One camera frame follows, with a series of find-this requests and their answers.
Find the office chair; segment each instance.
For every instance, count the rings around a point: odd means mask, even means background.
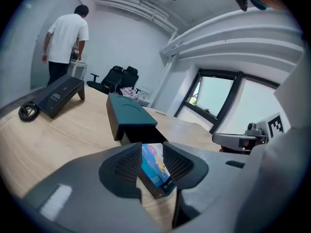
[[[117,86],[116,91],[122,95],[122,92],[120,91],[120,89],[124,88],[124,87],[132,87],[132,89],[134,89],[134,86],[139,78],[139,76],[137,75],[138,71],[137,69],[133,68],[133,67],[128,67],[127,69],[123,69],[122,71],[122,78],[120,83]]]
[[[109,94],[109,92],[114,92],[122,78],[122,70],[122,67],[114,66],[108,72],[107,76],[104,77],[101,83],[96,82],[96,78],[99,76],[91,73],[91,75],[94,76],[94,79],[93,81],[87,81],[87,85],[105,94]]]

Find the white cloth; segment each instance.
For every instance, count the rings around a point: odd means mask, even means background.
[[[88,40],[87,22],[78,14],[59,17],[50,27],[53,34],[49,51],[49,61],[69,63],[74,43]]]

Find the black window frame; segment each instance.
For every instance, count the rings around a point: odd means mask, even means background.
[[[198,83],[201,81],[202,77],[214,77],[214,78],[221,78],[221,79],[230,79],[233,80],[232,87],[228,93],[228,96],[220,109],[217,116],[212,115],[207,110],[204,110],[200,108],[199,106],[190,104],[188,101],[189,98],[193,96],[193,93],[198,85]],[[186,96],[184,97],[183,101],[181,102],[178,110],[176,111],[174,117],[177,117],[182,110],[184,106],[188,107],[195,113],[199,114],[203,118],[205,118],[207,121],[213,124],[212,128],[209,130],[211,134],[214,134],[218,127],[221,125],[223,120],[225,119],[227,113],[231,109],[231,106],[233,102],[235,101],[235,98],[238,94],[238,91],[240,89],[240,85],[242,83],[243,79],[247,79],[250,81],[254,81],[260,84],[263,84],[265,86],[271,87],[273,89],[277,89],[279,87],[279,84],[254,76],[249,74],[244,74],[243,72],[232,72],[232,71],[224,71],[224,70],[213,70],[213,69],[199,69]]]

